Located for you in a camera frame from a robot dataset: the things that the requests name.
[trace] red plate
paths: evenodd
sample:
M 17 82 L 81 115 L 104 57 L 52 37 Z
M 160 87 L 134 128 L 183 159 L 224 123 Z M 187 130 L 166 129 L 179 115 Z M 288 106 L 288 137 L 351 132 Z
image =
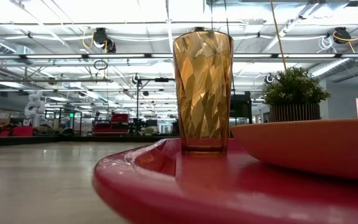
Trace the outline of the red plate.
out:
M 180 140 L 111 155 L 93 187 L 134 223 L 357 223 L 358 182 L 259 162 L 236 140 L 227 157 L 187 157 Z
M 358 179 L 358 119 L 251 124 L 231 131 L 261 161 Z

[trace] plant pot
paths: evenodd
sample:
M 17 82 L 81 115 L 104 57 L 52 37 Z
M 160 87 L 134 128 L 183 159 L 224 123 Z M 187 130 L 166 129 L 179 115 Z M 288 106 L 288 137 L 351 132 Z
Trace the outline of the plant pot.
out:
M 310 121 L 320 118 L 320 105 L 275 105 L 270 107 L 270 122 Z

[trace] red tray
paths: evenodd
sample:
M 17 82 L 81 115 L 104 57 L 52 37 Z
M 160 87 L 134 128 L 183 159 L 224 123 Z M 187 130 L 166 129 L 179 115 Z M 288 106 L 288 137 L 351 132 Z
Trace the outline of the red tray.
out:
M 134 223 L 357 223 L 358 181 L 280 168 L 229 140 L 227 157 L 188 157 L 166 139 L 100 160 L 93 187 Z

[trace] amber glass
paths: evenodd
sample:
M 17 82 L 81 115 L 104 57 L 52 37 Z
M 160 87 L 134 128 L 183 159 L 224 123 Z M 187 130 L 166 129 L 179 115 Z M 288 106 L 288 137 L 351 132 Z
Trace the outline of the amber glass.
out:
M 173 42 L 182 152 L 225 155 L 229 137 L 233 39 L 191 32 Z

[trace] white robot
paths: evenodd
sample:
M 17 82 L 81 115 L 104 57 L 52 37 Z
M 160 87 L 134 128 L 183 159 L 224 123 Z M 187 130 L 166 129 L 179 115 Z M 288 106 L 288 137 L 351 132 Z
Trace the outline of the white robot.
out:
M 45 103 L 41 101 L 42 91 L 34 91 L 29 95 L 29 102 L 24 108 L 24 115 L 27 121 L 23 122 L 24 126 L 29 126 L 32 124 L 33 126 L 40 125 L 40 117 L 45 113 Z

